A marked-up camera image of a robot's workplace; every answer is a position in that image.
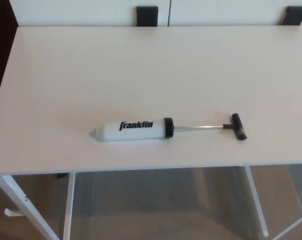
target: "white metal leg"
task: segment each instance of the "white metal leg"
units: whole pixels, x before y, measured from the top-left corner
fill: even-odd
[[[17,216],[20,216],[20,217],[25,217],[21,211],[17,211],[17,210],[10,210],[10,209],[5,209],[4,210],[4,213],[6,216],[9,216],[9,217],[17,217]]]
[[[265,219],[264,219],[262,207],[261,207],[260,200],[259,200],[259,197],[258,197],[258,194],[257,194],[257,191],[256,191],[256,187],[255,187],[255,183],[254,183],[254,179],[253,179],[253,176],[252,176],[250,166],[244,166],[244,170],[245,170],[248,185],[249,185],[252,197],[253,197],[254,206],[255,206],[256,213],[257,213],[258,221],[260,223],[260,230],[262,231],[263,236],[267,237],[267,236],[269,236],[269,233],[268,233],[268,230],[267,230],[266,222],[265,222]]]
[[[70,236],[71,236],[74,186],[75,186],[75,173],[72,172],[69,175],[69,186],[67,191],[63,240],[70,240]]]
[[[0,187],[47,240],[59,240],[11,175],[0,175]]]

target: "white desk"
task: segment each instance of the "white desk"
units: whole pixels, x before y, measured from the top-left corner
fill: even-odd
[[[232,131],[90,137],[107,121],[225,124],[234,112],[245,141]],[[0,89],[8,194],[12,174],[283,163],[302,163],[302,27],[18,29]]]

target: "table leg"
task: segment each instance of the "table leg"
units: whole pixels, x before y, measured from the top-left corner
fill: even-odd
[[[75,173],[72,172],[69,174],[69,186],[67,190],[63,240],[70,240],[70,236],[71,236],[74,186],[75,186]]]
[[[60,240],[11,175],[0,175],[0,187],[47,240]]]

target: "floor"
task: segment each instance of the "floor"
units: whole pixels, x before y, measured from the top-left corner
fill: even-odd
[[[239,168],[162,169],[78,173],[72,240],[256,239]],[[301,207],[287,166],[253,167],[270,235],[290,224]],[[67,177],[17,176],[17,182],[62,238]],[[0,189],[0,240],[43,239]],[[281,240],[302,240],[302,224]]]

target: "metal rod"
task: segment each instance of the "metal rod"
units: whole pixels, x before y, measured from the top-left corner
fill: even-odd
[[[223,129],[223,126],[192,126],[192,127],[186,127],[186,126],[181,126],[181,127],[174,127],[174,131],[199,131],[199,130],[214,130],[214,129]]]

